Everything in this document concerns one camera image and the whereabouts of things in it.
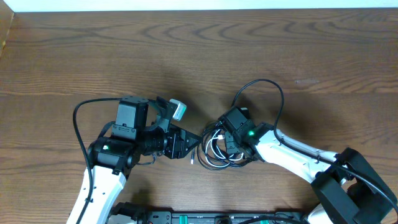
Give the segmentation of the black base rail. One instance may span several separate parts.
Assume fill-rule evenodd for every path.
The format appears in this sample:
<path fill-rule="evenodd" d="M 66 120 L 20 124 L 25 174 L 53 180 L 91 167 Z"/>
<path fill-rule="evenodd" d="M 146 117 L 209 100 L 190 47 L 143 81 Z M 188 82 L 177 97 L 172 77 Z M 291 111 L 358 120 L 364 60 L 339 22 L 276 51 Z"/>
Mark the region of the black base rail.
<path fill-rule="evenodd" d="M 201 212 L 175 211 L 166 207 L 147 207 L 125 202 L 114 206 L 107 224 L 220 224 L 220 223 L 307 223 L 302 212 Z"/>

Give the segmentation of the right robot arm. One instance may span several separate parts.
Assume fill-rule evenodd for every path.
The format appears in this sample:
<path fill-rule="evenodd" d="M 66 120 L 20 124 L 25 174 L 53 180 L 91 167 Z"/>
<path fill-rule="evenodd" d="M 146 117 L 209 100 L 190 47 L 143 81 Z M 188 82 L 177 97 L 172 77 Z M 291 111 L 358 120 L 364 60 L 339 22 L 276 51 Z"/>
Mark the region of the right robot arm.
<path fill-rule="evenodd" d="M 276 124 L 254 124 L 244 108 L 231 107 L 219 121 L 245 156 L 281 166 L 307 181 L 320 203 L 307 223 L 380 223 L 397 210 L 397 197 L 358 151 L 323 151 L 294 140 Z"/>

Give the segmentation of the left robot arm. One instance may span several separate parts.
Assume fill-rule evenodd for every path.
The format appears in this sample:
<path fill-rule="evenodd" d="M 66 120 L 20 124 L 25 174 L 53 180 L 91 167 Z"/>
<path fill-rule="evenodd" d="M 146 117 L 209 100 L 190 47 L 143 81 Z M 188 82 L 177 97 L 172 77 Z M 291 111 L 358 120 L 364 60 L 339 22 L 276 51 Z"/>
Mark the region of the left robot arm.
<path fill-rule="evenodd" d="M 141 156 L 182 159 L 201 143 L 200 136 L 171 123 L 181 120 L 186 110 L 180 101 L 138 96 L 117 101 L 116 119 L 81 149 L 86 170 L 68 223 L 151 223 L 143 208 L 115 204 L 131 169 L 141 164 Z"/>

